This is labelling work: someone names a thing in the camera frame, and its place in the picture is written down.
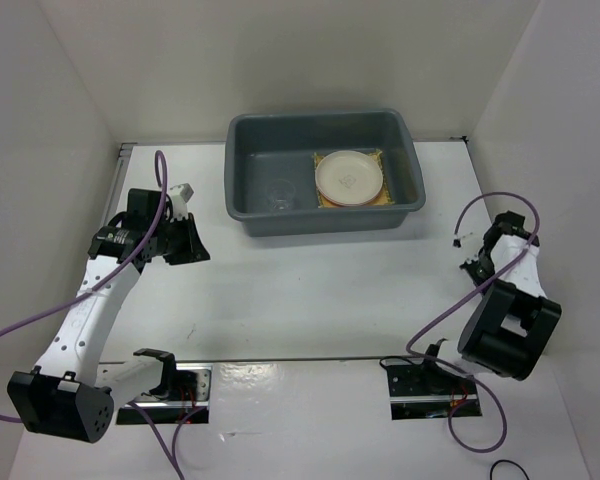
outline white plate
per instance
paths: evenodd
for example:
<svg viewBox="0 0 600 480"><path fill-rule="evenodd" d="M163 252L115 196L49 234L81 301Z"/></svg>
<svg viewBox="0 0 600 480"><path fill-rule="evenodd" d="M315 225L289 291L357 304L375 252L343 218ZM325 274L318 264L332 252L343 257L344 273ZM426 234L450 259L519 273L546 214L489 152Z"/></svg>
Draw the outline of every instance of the white plate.
<svg viewBox="0 0 600 480"><path fill-rule="evenodd" d="M382 190L382 170L368 155L342 150L327 155L316 168L316 186L337 205L364 205Z"/></svg>

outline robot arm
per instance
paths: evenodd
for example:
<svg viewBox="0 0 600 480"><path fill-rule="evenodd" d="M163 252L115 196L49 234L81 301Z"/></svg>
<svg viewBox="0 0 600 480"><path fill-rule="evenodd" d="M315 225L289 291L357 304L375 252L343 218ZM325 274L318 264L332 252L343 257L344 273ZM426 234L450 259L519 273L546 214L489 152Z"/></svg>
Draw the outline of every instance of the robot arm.
<svg viewBox="0 0 600 480"><path fill-rule="evenodd" d="M477 257L460 267L476 286L526 248L530 233L524 229L524 220L513 212L496 216ZM539 251L536 238L522 260L483 292L460 335L457 351L444 342L439 345L440 358L470 373L489 371L516 380L529 376L562 314L560 305L549 300L540 286Z"/></svg>
<svg viewBox="0 0 600 480"><path fill-rule="evenodd" d="M109 427L115 409L138 394L167 396L178 384L191 380L187 372L177 371L172 354L149 349L135 352L132 361L96 378L115 318L145 265L156 256L170 265L210 258L187 211L193 190L183 184L168 194L168 213L144 250L107 285L69 310L31 372L15 372L11 377L7 391L27 430L94 443ZM127 211L93 237L78 295L89 292L129 257L149 229L159 203L160 192L129 191Z"/></svg>

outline gray plastic bin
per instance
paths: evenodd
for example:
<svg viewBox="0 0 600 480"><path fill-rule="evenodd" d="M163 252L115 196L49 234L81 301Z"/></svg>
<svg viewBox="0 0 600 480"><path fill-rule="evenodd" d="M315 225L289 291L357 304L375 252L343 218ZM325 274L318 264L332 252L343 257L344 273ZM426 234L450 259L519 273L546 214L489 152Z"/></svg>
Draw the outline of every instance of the gray plastic bin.
<svg viewBox="0 0 600 480"><path fill-rule="evenodd" d="M313 154L376 149L395 204L318 208ZM395 228L425 202L411 135L390 109L236 117L224 188L227 212L253 237Z"/></svg>

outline white table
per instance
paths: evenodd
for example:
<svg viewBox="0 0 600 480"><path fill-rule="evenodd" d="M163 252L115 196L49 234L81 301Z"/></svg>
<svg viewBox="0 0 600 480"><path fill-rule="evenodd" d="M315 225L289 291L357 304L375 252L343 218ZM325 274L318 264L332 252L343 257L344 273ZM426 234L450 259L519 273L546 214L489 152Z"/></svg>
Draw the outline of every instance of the white table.
<svg viewBox="0 0 600 480"><path fill-rule="evenodd" d="M208 425L189 425L178 455L187 480L487 479L499 458L533 480L589 478L548 362L523 383L481 378L500 395L510 433L494 454L471 454L446 420L392 421L384 371L373 360L298 361L214 369ZM484 417L457 420L465 441L487 446L500 419L482 395ZM174 425L161 425L170 444ZM84 444L25 433L11 480L173 480L147 426L112 425ZM520 480L502 469L497 480Z"/></svg>
<svg viewBox="0 0 600 480"><path fill-rule="evenodd" d="M212 261L147 267L109 337L103 360L140 347L180 360L361 357L399 354L422 325L471 282L458 269L490 222L469 213L466 250L451 247L462 207L480 193L463 143L418 143L427 204L382 232L251 239L224 207L223 145L161 147L172 183L190 182L193 210ZM155 147L135 147L122 184L154 188ZM426 339L453 338L476 302ZM391 421L376 360L221 363L214 368L208 425L186 426L180 463L196 480L481 479L499 458L532 479L588 474L553 372L541 361L525 382L484 375L510 422L495 454L464 451L445 420ZM486 395L483 417L463 418L465 441L486 446L500 419ZM173 425L160 430L170 439ZM11 480L172 479L146 426L113 425L95 445L25 433ZM503 469L498 480L521 478Z"/></svg>
<svg viewBox="0 0 600 480"><path fill-rule="evenodd" d="M124 361L141 347L180 360L380 357L472 288L458 266L490 225L484 203L469 212L466 247L452 247L462 207L480 194L462 142L417 143L425 207L394 230L254 239L225 210L224 145L136 146L117 207L129 188L156 189L161 148L169 183L189 182L189 202L211 261L149 265L125 302L103 354ZM469 304L436 331L456 338Z"/></svg>

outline red wire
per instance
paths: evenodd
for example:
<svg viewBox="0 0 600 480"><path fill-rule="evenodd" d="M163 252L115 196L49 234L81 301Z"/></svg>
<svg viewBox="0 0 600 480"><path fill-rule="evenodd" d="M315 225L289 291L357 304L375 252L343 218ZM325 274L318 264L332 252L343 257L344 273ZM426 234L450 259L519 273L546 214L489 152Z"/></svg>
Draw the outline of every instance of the red wire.
<svg viewBox="0 0 600 480"><path fill-rule="evenodd" d="M456 394L456 389L455 388L451 389L451 407L452 408L454 408L458 405L461 405L467 401L467 397L469 396L469 391L467 390L467 387L465 387L464 384L460 384L460 388L462 388L462 398L457 401L454 398L455 394Z"/></svg>
<svg viewBox="0 0 600 480"><path fill-rule="evenodd" d="M189 400L191 400L191 410L193 410L193 407L195 407L195 396L193 395L191 387L187 387L187 390L189 390Z"/></svg>
<svg viewBox="0 0 600 480"><path fill-rule="evenodd" d="M178 421L182 420L182 417L184 416L185 413L185 404L184 404L184 390L182 390L182 387L178 387L178 390L180 390L180 401L182 402L182 408L180 409L180 415L178 415Z"/></svg>

